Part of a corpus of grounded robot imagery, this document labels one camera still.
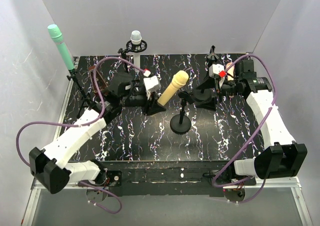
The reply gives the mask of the black round base mic stand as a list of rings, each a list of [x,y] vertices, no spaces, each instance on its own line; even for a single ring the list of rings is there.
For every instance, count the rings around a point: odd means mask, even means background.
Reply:
[[[212,64],[215,64],[219,56],[215,53],[216,47],[214,45],[211,46],[209,54],[206,55],[206,76],[209,76],[209,68]],[[195,101],[202,102],[211,97],[211,90],[210,89],[194,89],[193,95],[195,97]]]

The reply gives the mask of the yellow microphone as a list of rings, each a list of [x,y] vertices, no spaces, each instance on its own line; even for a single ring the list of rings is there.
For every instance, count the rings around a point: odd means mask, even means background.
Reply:
[[[159,97],[157,102],[165,106],[165,104],[175,95],[175,93],[186,85],[189,80],[189,74],[183,70],[178,71],[172,78],[171,83]]]

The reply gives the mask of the black tripod shock mount stand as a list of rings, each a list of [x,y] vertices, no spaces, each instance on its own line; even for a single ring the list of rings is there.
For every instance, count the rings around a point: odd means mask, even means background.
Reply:
[[[147,42],[142,39],[140,47],[138,49],[133,49],[132,42],[131,40],[129,40],[126,43],[126,48],[125,49],[120,48],[117,53],[120,54],[120,57],[122,59],[127,60],[127,53],[133,53],[133,56],[134,56],[134,53],[140,53],[141,55],[142,52],[144,52],[147,49],[147,46],[148,46]],[[134,68],[136,72],[144,72],[143,69],[136,67],[135,64],[132,68]]]

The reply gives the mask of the white microphone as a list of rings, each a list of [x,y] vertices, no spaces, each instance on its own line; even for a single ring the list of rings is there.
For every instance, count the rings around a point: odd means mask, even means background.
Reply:
[[[142,36],[140,31],[134,30],[131,32],[130,40],[134,50],[137,50],[141,46]],[[133,53],[133,61],[134,65],[137,68],[140,68],[140,53],[134,52]]]

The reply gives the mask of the green microphone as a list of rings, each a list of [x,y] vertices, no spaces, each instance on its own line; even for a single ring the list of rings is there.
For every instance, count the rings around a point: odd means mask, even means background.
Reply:
[[[52,41],[55,43],[60,56],[69,71],[75,69],[73,60],[69,54],[68,48],[63,38],[63,34],[56,24],[50,24],[48,27],[48,33]]]

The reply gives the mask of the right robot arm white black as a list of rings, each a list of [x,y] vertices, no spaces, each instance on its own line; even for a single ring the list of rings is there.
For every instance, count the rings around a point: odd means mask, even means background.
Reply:
[[[308,153],[286,128],[276,106],[276,90],[266,77],[258,77],[254,61],[242,56],[229,66],[210,63],[199,90],[214,89],[218,97],[242,96],[251,108],[263,137],[264,150],[255,158],[236,156],[226,170],[230,178],[258,177],[262,180],[295,177]]]

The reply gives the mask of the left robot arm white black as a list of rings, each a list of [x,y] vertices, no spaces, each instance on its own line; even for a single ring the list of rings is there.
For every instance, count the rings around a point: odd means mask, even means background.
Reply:
[[[29,153],[31,174],[51,193],[60,192],[68,183],[90,181],[101,186],[107,180],[107,169],[91,159],[86,162],[70,162],[94,134],[105,128],[121,114],[122,108],[141,107],[150,116],[164,112],[158,104],[156,91],[161,87],[157,76],[145,77],[142,82],[128,73],[119,73],[109,86],[102,89],[104,103],[96,102],[87,108],[73,125],[42,149],[33,148]]]

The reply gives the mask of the small black clip mic stand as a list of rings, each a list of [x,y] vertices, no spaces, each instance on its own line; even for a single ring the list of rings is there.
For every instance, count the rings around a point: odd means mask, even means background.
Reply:
[[[90,108],[93,104],[94,101],[91,99],[90,94],[86,93],[83,87],[80,85],[78,78],[77,78],[77,70],[72,69],[69,70],[69,75],[66,76],[69,81],[73,81],[74,84],[76,84],[78,91],[81,94],[81,100],[82,103],[80,105],[80,108],[78,110],[78,113],[76,115],[76,118],[79,119],[82,115],[82,111],[85,111],[87,108]]]

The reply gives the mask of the pink microphone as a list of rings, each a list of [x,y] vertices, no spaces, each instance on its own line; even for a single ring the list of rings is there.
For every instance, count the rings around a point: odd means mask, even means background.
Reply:
[[[229,98],[233,98],[234,95],[235,95],[235,66],[233,65],[231,67],[232,63],[229,62],[226,64],[225,68],[229,70],[227,71],[227,78],[226,78],[226,82],[225,82],[225,85],[226,86],[229,86],[230,89],[229,89],[229,93],[228,93],[228,96]]]

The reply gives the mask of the brown wooden metronome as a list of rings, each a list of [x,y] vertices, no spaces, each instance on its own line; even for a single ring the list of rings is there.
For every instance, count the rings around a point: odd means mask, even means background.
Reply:
[[[89,74],[89,77],[90,77],[90,81],[91,81],[91,84],[92,84],[92,87],[93,87],[93,92],[94,92],[94,95],[96,97],[99,96],[98,94],[98,90],[97,90],[97,87],[94,83],[94,69],[95,69],[95,66],[90,66],[88,68],[88,74]],[[97,69],[96,70],[96,82],[98,84],[98,87],[100,89],[100,92],[103,96],[107,96],[108,95],[108,84],[106,83],[106,81],[104,80],[102,74],[100,73],[100,71]]]

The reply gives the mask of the aluminium left side rail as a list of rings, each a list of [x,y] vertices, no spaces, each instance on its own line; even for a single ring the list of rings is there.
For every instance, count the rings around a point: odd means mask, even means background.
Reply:
[[[57,121],[58,124],[62,124],[64,122],[64,117],[65,117],[66,109],[67,109],[68,102],[69,102],[69,99],[70,99],[70,95],[71,95],[71,91],[72,91],[72,88],[73,88],[73,84],[74,84],[74,82],[73,82],[72,79],[70,81],[68,80],[66,92],[65,92],[64,99],[63,99],[63,102],[62,102],[60,115],[59,115],[59,118],[58,118],[58,121]],[[61,128],[62,127],[59,126],[59,125],[55,126],[55,132],[54,132],[54,136],[53,136],[53,141],[55,141],[60,136]]]

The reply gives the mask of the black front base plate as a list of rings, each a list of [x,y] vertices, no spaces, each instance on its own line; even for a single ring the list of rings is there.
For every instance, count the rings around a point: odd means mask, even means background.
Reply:
[[[103,187],[117,196],[223,196],[211,180],[227,161],[97,161],[68,163],[64,169],[49,162],[36,178],[51,194],[67,184]]]

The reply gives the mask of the aluminium front rail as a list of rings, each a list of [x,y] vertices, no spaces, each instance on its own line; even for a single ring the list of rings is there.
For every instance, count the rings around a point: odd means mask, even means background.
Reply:
[[[263,183],[262,179],[255,178],[256,183],[254,185],[246,185],[247,188],[257,188],[260,187]],[[206,183],[207,181],[201,182],[201,181],[176,181],[176,182],[150,182],[150,184],[199,184],[199,183]],[[146,182],[129,182],[129,184],[142,184]],[[71,182],[68,183],[64,189],[72,189],[76,186],[80,187],[81,184],[79,182]],[[267,179],[264,188],[301,188],[301,183],[298,179],[298,177],[287,177],[287,178],[273,178],[273,179]],[[31,184],[31,189],[46,189],[39,181],[34,180]]]

